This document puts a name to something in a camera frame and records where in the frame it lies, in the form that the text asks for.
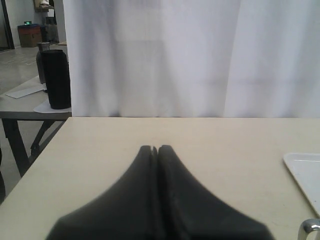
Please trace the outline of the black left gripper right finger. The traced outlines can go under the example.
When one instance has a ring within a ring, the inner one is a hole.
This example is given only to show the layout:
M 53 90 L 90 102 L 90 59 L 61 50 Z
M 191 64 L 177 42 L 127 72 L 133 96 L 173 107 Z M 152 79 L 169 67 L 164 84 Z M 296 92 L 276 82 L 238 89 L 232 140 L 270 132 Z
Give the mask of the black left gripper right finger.
M 272 240 L 261 222 L 205 188 L 170 145 L 158 150 L 158 196 L 168 240 Z

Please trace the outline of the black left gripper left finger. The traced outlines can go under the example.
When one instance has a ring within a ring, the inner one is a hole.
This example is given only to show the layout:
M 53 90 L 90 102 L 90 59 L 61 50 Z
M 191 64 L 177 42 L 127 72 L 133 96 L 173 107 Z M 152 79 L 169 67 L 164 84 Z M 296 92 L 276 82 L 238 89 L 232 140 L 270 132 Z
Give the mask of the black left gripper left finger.
M 126 172 L 102 195 L 61 217 L 48 240 L 158 240 L 157 150 L 142 146 Z

